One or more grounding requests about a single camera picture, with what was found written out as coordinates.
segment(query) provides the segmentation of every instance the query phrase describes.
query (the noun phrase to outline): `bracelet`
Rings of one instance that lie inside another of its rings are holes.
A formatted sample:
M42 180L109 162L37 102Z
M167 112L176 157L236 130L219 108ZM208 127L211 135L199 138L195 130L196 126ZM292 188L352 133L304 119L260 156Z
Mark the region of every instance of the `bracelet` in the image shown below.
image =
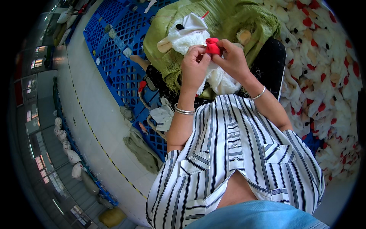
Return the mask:
M255 100L255 99L257 99L257 98L261 97L265 90L266 90L266 86L264 86L262 93L260 93L259 95L257 95L257 96L256 96L256 97L254 97L254 98L248 98L248 99L250 99L250 100Z
M179 109L177 107L177 105L178 105L178 103L176 103L174 105L174 107L175 107L175 111L178 113L185 114L185 115L194 115L194 113L196 112L196 109L194 109L194 111L185 111L185 110Z

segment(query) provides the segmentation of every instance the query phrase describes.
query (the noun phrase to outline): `blue pallet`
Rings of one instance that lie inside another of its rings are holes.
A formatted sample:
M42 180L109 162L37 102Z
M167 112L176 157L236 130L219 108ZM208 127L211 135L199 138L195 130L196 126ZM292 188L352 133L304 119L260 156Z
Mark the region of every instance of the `blue pallet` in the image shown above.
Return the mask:
M92 173L90 167L85 163L84 157L80 153L79 148L77 147L74 139L72 138L71 131L70 131L69 127L67 126L67 122L66 122L65 117L63 116L63 113L62 113L62 104L61 104L60 98L57 98L57 117L60 117L62 119L62 129L66 131L67 140L70 142L71 149L73 151L75 151L79 155L83 167L86 168L87 173L93 179L93 181L95 182L95 184L98 186L98 188L99 188L99 194L103 198L105 198L106 200L108 200L108 202L110 202L113 206L118 206L118 201L115 198L113 198L113 196L108 192L108 190L106 190L103 187L103 185L100 183L100 181Z
M143 40L150 27L150 19L158 10L177 0L160 0L145 14L149 2L140 3L138 0L104 0L85 27L84 37L94 60L100 58L97 66L117 104L127 103L134 115L133 126L141 131L138 122L142 122L149 135L144 136L146 143L165 161L167 146L165 141L147 125L149 111L140 103L138 95L139 84L145 76L145 71L122 51L129 47L134 55L145 59ZM114 39L104 33L104 27L111 24L117 35ZM158 91L145 87L142 97L146 103L159 102Z

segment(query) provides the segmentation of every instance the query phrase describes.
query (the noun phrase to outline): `striped shirt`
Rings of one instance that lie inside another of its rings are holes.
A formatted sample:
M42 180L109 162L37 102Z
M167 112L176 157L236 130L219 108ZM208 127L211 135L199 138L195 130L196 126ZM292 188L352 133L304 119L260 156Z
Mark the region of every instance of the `striped shirt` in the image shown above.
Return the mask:
M147 198L147 221L183 228L212 212L236 170L258 200L310 214L324 193L322 170L292 130L281 132L253 101L222 95L197 109L185 147L168 152Z

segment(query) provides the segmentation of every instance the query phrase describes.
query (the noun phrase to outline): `white floor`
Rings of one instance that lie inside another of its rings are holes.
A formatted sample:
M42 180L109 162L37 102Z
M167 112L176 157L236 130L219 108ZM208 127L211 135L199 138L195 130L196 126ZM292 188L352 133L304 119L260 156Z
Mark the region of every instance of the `white floor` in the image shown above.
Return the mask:
M101 2L98 0L82 17L67 48L62 46L55 52L61 102L76 144L98 179L117 198L119 207L132 221L148 226L145 217L146 199L126 181L102 150L84 118L71 82L70 72L85 116L106 153L128 180L147 196L156 175L148 172L125 146L123 137L128 135L131 124L123 119L118 104L91 58L83 36L85 26ZM332 225L347 201L353 184L331 183L314 216Z

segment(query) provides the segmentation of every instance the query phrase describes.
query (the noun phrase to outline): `yellow bag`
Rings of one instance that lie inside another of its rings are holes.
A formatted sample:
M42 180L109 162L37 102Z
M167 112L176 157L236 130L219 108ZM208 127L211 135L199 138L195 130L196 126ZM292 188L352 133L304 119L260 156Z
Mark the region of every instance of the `yellow bag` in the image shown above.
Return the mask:
M126 218L126 215L119 207L114 207L113 209L108 209L99 215L99 221L106 227L111 228L117 226Z

